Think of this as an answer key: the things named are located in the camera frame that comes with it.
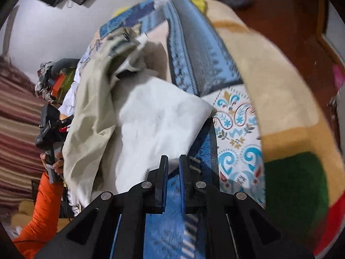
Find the person's left hand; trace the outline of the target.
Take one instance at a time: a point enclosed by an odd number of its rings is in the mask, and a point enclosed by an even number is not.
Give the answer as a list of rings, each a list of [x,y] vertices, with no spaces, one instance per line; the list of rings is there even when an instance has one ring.
[[[40,154],[40,159],[42,161],[43,166],[45,169],[48,169],[46,166],[46,154],[41,153]],[[55,163],[52,165],[52,168],[54,169],[55,173],[58,175],[63,174],[63,167],[64,167],[64,158],[62,152],[56,153],[55,155]]]

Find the orange sleeved left forearm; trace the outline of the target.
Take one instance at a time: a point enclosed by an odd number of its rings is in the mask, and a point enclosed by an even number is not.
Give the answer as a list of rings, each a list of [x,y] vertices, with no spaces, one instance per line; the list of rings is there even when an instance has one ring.
[[[48,174],[43,173],[32,219],[22,229],[19,237],[13,240],[14,245],[24,258],[34,258],[56,235],[62,193],[63,183],[51,184]]]

